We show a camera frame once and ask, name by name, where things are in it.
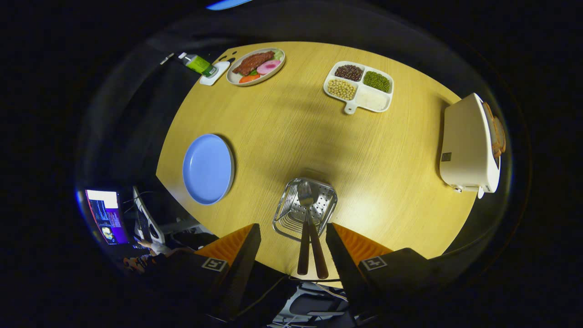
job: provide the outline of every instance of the table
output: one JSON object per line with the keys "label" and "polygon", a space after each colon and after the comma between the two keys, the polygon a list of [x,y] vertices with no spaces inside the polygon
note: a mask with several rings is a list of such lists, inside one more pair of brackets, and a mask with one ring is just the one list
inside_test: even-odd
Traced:
{"label": "table", "polygon": [[[393,250],[411,247],[426,258],[443,254],[476,198],[472,192],[455,193],[439,175],[443,110],[460,97],[400,62],[333,44],[252,44],[226,50],[223,60],[267,47],[286,53],[284,67],[271,79],[242,88],[222,76],[212,87],[193,86],[161,150],[156,175],[165,188],[218,237],[259,223],[262,241],[256,260],[303,279],[317,279],[312,255],[308,275],[298,276],[300,243],[272,228],[283,189],[295,177],[312,177],[335,188],[338,204],[330,222]],[[343,102],[324,93],[328,71],[342,60],[393,77],[388,111],[358,108],[349,116]],[[230,192],[210,206],[196,203],[182,180],[186,150],[206,133],[227,139],[236,162]],[[338,278],[325,232],[321,242],[328,279]],[[327,284],[341,287],[339,282]]]}

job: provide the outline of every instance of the meat slice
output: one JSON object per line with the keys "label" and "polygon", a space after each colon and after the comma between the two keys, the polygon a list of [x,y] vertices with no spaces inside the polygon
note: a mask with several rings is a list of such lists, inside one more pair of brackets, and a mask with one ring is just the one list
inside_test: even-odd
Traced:
{"label": "meat slice", "polygon": [[233,73],[249,75],[249,73],[251,73],[251,71],[253,71],[255,68],[258,68],[261,64],[273,58],[273,55],[275,55],[273,51],[251,55],[243,59],[241,65],[237,66],[233,70]]}

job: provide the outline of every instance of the green bottle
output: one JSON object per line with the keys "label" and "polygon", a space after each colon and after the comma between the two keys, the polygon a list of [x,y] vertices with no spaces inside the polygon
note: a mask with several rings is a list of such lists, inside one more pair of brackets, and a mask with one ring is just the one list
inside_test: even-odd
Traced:
{"label": "green bottle", "polygon": [[191,70],[200,73],[207,78],[210,78],[217,73],[218,69],[211,65],[209,62],[204,60],[204,58],[198,55],[189,55],[187,53],[181,53],[178,59],[182,60],[182,63],[190,68]]}

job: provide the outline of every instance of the metal basket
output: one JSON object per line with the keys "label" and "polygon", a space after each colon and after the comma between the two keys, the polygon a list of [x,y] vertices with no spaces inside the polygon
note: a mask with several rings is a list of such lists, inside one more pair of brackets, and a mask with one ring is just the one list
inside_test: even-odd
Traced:
{"label": "metal basket", "polygon": [[319,189],[318,201],[310,207],[310,215],[314,220],[318,236],[324,232],[326,223],[330,220],[338,201],[336,191],[329,184],[305,177],[296,178],[287,183],[273,216],[273,230],[298,242],[301,241],[301,229],[306,209],[300,206],[297,198],[297,187],[304,181],[308,181],[312,189],[314,187]]}

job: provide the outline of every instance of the computer monitor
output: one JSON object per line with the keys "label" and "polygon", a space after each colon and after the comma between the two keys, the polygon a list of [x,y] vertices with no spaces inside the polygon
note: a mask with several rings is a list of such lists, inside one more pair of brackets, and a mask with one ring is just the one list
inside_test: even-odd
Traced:
{"label": "computer monitor", "polygon": [[89,209],[101,235],[109,245],[127,244],[118,194],[115,191],[85,190]]}

